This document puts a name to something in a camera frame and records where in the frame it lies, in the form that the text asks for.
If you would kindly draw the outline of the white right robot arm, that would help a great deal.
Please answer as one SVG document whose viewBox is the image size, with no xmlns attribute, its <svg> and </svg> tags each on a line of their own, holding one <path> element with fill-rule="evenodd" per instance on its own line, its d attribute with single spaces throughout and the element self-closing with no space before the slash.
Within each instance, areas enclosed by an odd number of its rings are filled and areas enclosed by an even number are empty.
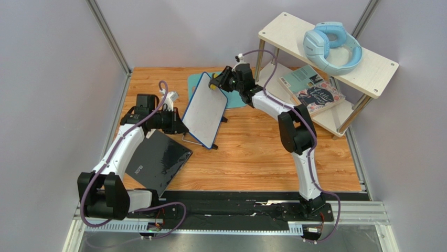
<svg viewBox="0 0 447 252">
<path fill-rule="evenodd" d="M 256 84 L 249 64 L 227 66 L 219 75 L 214 74 L 208 85 L 211 89 L 238 92 L 245 104 L 277 120 L 281 143 L 291 153 L 299 176 L 299 213 L 305 218 L 318 216 L 326 202 L 314 160 L 316 130 L 306 106 L 294 107 L 272 96 Z"/>
</svg>

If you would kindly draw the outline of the blue-framed whiteboard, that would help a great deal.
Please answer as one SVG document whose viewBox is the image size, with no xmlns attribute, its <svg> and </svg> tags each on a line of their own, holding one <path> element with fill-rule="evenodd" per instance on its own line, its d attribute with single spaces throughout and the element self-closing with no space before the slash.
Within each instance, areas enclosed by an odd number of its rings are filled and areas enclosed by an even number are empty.
<svg viewBox="0 0 447 252">
<path fill-rule="evenodd" d="M 220 125 L 225 122 L 224 114 L 228 98 L 219 88 L 209 87 L 211 76 L 203 72 L 182 117 L 188 133 L 199 145 L 217 150 L 215 140 Z"/>
</svg>

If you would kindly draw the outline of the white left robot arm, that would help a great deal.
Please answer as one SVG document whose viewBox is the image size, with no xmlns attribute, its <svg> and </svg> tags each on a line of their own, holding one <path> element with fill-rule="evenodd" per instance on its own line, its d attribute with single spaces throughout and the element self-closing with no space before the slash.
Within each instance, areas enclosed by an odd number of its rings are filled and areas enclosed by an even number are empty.
<svg viewBox="0 0 447 252">
<path fill-rule="evenodd" d="M 102 160 L 91 172 L 82 172 L 77 179 L 80 215 L 85 224 L 88 217 L 123 220 L 128 213 L 150 208 L 155 190 L 127 190 L 123 184 L 125 170 L 137 147 L 152 130 L 165 134 L 182 134 L 189 130 L 180 119 L 174 101 L 176 91 L 161 90 L 154 94 L 138 94 L 136 105 L 121 119 L 119 132 Z"/>
</svg>

